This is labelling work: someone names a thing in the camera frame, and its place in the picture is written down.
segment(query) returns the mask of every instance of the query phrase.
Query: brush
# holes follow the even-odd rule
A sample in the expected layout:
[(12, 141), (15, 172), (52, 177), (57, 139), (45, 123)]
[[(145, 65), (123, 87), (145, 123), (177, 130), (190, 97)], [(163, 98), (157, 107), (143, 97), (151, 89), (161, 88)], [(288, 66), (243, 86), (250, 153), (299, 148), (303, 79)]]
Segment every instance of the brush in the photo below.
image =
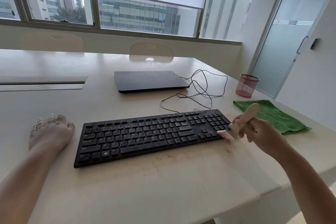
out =
[[(259, 111), (260, 111), (260, 105), (257, 103), (254, 103), (246, 109), (246, 111), (240, 116), (239, 120), (241, 122), (247, 123), (254, 116), (256, 116)], [(226, 130), (217, 131), (217, 133), (221, 137), (224, 137), (224, 138), (227, 137), (226, 133), (229, 133), (234, 139), (237, 139), (239, 135), (239, 131), (240, 131), (239, 125), (237, 123), (231, 123)]]

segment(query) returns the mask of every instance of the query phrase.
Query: frosted glass door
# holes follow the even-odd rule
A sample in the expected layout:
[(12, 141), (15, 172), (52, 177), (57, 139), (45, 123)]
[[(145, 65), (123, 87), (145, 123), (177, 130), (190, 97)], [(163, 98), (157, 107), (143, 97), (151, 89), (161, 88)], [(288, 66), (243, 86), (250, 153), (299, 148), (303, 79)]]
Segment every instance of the frosted glass door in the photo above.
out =
[(257, 90), (275, 98), (326, 0), (282, 0), (262, 47), (252, 75), (258, 77)]

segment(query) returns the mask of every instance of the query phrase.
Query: wooden brush handle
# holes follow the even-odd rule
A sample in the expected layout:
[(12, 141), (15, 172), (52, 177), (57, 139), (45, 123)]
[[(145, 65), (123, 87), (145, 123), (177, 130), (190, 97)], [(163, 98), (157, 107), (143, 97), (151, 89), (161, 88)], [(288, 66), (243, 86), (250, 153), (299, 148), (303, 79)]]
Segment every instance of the wooden brush handle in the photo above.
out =
[(254, 103), (246, 109), (246, 111), (241, 115), (239, 120), (246, 123), (250, 121), (254, 116), (256, 116), (259, 111), (260, 111), (260, 105)]

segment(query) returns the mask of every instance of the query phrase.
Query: black cable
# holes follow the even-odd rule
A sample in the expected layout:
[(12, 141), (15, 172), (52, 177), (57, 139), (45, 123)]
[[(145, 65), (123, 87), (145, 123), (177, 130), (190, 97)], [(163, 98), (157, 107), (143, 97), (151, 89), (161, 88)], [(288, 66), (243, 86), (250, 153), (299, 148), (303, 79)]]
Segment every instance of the black cable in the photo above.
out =
[[(205, 90), (200, 86), (200, 84), (199, 84), (196, 80), (193, 80), (193, 76), (195, 76), (195, 75), (198, 74), (199, 72), (202, 72), (203, 75), (204, 75), (205, 82), (206, 82), (206, 89), (205, 89)], [(223, 94), (218, 95), (218, 96), (215, 96), (215, 95), (209, 95), (209, 94), (207, 93), (207, 90), (208, 90), (208, 81), (207, 81), (207, 78), (206, 78), (204, 72), (208, 72), (208, 73), (210, 73), (210, 74), (217, 75), (217, 76), (226, 77), (226, 82), (225, 82), (225, 85), (224, 85), (224, 91), (223, 91)], [(172, 95), (171, 97), (166, 98), (166, 99), (164, 99), (164, 100), (162, 100), (162, 101), (160, 102), (160, 107), (162, 107), (163, 109), (165, 109), (165, 110), (167, 110), (167, 111), (171, 111), (171, 112), (179, 113), (178, 111), (169, 110), (169, 109), (164, 108), (164, 107), (162, 106), (162, 102), (163, 102), (163, 101), (165, 101), (165, 100), (167, 100), (167, 99), (170, 99), (170, 98), (172, 98), (172, 97), (174, 97), (174, 96), (177, 96), (178, 98), (189, 98), (189, 99), (191, 99), (192, 101), (198, 103), (199, 105), (201, 105), (201, 106), (203, 106), (203, 107), (205, 107), (205, 108), (211, 109), (211, 108), (212, 108), (212, 98), (211, 98), (211, 97), (221, 97), (221, 96), (223, 96), (224, 93), (225, 93), (226, 84), (227, 84), (227, 82), (228, 82), (228, 77), (227, 77), (227, 75), (214, 74), (214, 73), (211, 73), (211, 72), (209, 72), (209, 71), (207, 71), (207, 70), (202, 70), (202, 69), (198, 69), (198, 70), (196, 70), (196, 71), (192, 74), (192, 76), (189, 77), (189, 78), (184, 78), (184, 77), (181, 77), (181, 78), (182, 78), (182, 79), (186, 79), (186, 80), (191, 79), (191, 83), (190, 83), (187, 87), (185, 87), (183, 90), (187, 89), (187, 88), (192, 84), (192, 85), (194, 86), (195, 90), (196, 90), (198, 93), (195, 94), (195, 95), (192, 95), (192, 96), (187, 96), (187, 95), (182, 94), (181, 92), (182, 92), (183, 90), (181, 90), (181, 91), (179, 91), (178, 93), (176, 93), (176, 94)], [(203, 90), (203, 92), (199, 92), (199, 91), (197, 90), (197, 88), (196, 88), (194, 82), (197, 83), (197, 85)], [(196, 100), (192, 99), (192, 97), (195, 97), (195, 96), (198, 96), (198, 95), (203, 95), (203, 96), (205, 96), (205, 97), (208, 96), (208, 97), (210, 98), (210, 101), (211, 101), (211, 105), (210, 105), (210, 107), (204, 106), (204, 105), (202, 105), (201, 103), (197, 102)]]

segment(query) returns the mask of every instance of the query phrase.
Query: microfiber cloth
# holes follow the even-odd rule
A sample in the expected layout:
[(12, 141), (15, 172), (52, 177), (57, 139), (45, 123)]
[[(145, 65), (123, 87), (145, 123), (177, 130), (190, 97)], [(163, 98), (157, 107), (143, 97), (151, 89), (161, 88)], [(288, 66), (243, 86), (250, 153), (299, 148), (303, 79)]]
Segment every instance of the microfiber cloth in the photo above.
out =
[(305, 132), (311, 129), (299, 120), (276, 108), (269, 100), (233, 101), (233, 104), (243, 112), (254, 103), (258, 103), (261, 106), (261, 110), (256, 117), (268, 120), (283, 135)]

